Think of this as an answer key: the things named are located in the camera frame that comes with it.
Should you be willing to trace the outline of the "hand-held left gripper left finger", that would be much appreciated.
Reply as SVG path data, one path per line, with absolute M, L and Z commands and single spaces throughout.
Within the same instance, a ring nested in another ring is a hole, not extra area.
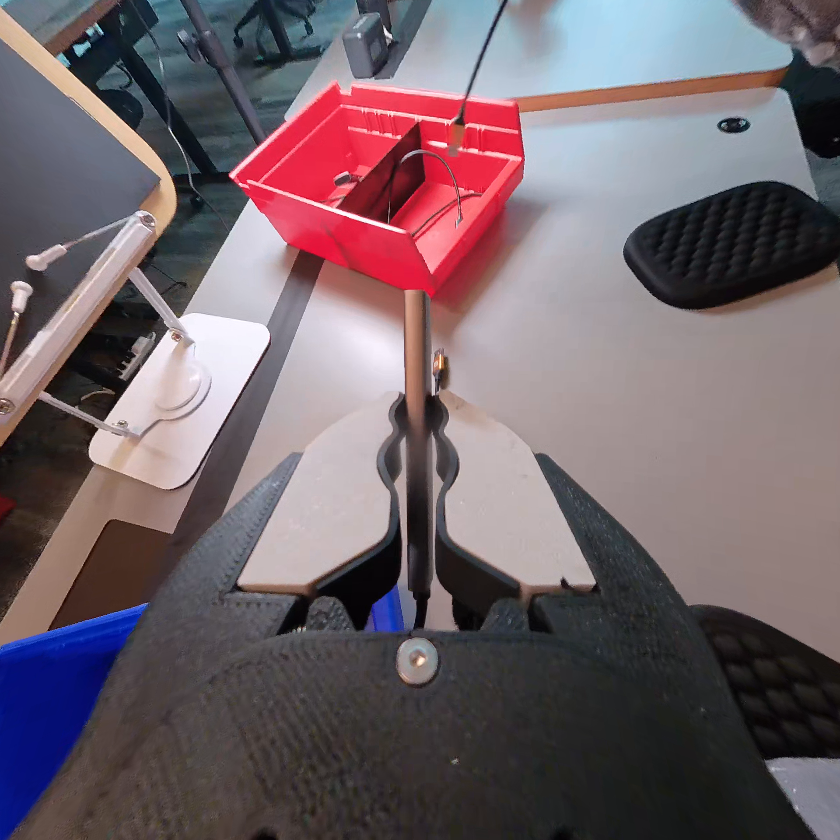
M 304 449 L 238 577 L 244 592 L 317 596 L 392 548 L 400 511 L 392 465 L 403 394 L 386 392 Z

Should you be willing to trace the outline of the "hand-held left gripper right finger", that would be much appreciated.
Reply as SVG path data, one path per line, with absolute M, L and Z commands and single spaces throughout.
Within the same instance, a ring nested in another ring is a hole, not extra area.
M 438 395 L 436 571 L 455 599 L 590 592 L 595 576 L 530 447 L 450 390 Z

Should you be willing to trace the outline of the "grey usb-c hub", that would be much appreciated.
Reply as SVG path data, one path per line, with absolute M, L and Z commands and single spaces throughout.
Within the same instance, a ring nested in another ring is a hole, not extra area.
M 431 431 L 427 409 L 431 394 L 429 296 L 404 293 L 404 374 L 406 400 L 407 587 L 416 604 L 427 602 L 434 572 Z

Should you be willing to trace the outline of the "red plastic bin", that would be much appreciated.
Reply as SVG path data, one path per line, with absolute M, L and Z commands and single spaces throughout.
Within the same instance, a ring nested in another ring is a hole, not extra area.
M 451 93 L 335 80 L 231 172 L 292 247 L 401 290 L 433 296 L 493 225 L 522 181 L 524 149 L 513 99 L 470 98 L 457 156 Z M 421 123 L 425 182 L 384 224 L 339 202 Z

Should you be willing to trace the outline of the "black usb-c cable orange plugs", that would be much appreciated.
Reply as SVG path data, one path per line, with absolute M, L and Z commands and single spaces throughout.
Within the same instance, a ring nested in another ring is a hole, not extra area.
M 500 1 L 497 7 L 497 11 L 492 18 L 491 24 L 486 32 L 486 36 L 483 40 L 482 46 L 480 48 L 478 57 L 471 69 L 469 80 L 467 83 L 467 87 L 464 93 L 464 96 L 461 99 L 460 105 L 458 107 L 458 111 L 448 126 L 448 141 L 447 141 L 447 154 L 450 157 L 455 157 L 459 153 L 461 146 L 464 141 L 465 133 L 466 133 L 466 108 L 473 91 L 473 88 L 476 84 L 476 79 L 481 69 L 481 65 L 484 61 L 484 58 L 487 54 L 487 50 L 490 46 L 490 42 L 497 30 L 498 24 L 501 20 L 502 15 L 504 14 L 505 10 L 507 9 L 509 1 Z

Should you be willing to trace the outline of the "person's right forearm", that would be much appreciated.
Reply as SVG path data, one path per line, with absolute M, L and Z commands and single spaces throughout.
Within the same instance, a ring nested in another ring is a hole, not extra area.
M 752 25 L 802 53 L 812 67 L 839 70 L 839 1 L 734 1 Z

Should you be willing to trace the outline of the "white tablet stand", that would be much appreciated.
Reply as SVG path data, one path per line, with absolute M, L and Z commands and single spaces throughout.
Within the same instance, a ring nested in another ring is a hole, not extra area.
M 185 486 L 197 473 L 270 345 L 258 322 L 201 312 L 175 315 L 140 269 L 156 234 L 152 213 L 130 216 L 62 244 L 27 255 L 24 266 L 44 273 L 74 247 L 114 233 L 84 277 L 55 313 L 7 364 L 2 353 L 2 440 L 33 402 L 96 429 L 89 457 L 95 466 L 161 490 Z M 158 340 L 106 419 L 46 391 L 70 341 L 92 324 L 98 306 L 118 280 L 127 280 L 157 312 L 166 335 Z

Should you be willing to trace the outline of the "white power strip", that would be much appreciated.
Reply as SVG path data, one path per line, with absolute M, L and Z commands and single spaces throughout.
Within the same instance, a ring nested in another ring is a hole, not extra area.
M 125 365 L 119 373 L 119 379 L 121 382 L 130 382 L 132 380 L 137 370 L 154 349 L 156 340 L 156 334 L 154 332 L 149 332 L 145 335 L 139 336 L 134 341 Z

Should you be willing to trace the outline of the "black padded wrist rest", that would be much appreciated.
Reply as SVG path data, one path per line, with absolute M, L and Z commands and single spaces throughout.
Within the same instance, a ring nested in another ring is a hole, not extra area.
M 838 760 L 838 662 L 743 613 L 691 611 L 762 757 Z
M 623 248 L 648 292 L 688 311 L 788 286 L 838 256 L 838 216 L 781 182 L 738 185 L 671 209 L 637 226 Z

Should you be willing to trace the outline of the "black bin divider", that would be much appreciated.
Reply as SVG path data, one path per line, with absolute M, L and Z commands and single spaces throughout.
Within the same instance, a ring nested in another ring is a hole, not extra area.
M 421 123 L 395 144 L 339 202 L 338 209 L 389 224 L 425 182 Z

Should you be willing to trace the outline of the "blue plastic bin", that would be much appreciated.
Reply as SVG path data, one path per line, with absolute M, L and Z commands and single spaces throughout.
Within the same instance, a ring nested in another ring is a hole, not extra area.
M 2 838 L 14 835 L 77 742 L 145 608 L 2 646 Z

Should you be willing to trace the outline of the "black board with wooden edge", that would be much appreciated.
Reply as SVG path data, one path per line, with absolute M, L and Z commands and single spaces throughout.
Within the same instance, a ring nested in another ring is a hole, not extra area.
M 2 442 L 46 393 L 174 213 L 151 148 L 2 10 Z

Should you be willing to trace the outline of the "black light stand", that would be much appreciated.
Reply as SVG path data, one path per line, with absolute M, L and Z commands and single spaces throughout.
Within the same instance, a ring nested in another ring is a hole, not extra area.
M 216 71 L 250 136 L 256 145 L 262 144 L 266 132 L 256 108 L 209 18 L 198 1 L 181 1 L 181 5 L 193 26 L 192 31 L 180 29 L 177 33 L 185 53 L 192 62 L 208 64 Z

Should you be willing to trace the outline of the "small grey power adapter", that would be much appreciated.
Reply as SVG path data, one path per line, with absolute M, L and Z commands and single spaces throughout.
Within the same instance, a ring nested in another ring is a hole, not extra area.
M 392 22 L 386 7 L 360 14 L 342 33 L 342 44 L 355 79 L 371 79 L 389 60 Z

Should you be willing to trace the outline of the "background office desk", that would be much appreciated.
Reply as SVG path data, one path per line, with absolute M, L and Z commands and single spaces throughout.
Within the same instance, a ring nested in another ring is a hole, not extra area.
M 65 57 L 93 91 L 121 64 L 166 124 L 185 165 L 205 179 L 223 176 L 169 96 L 150 2 L 13 1 L 3 2 L 3 10 L 52 56 Z

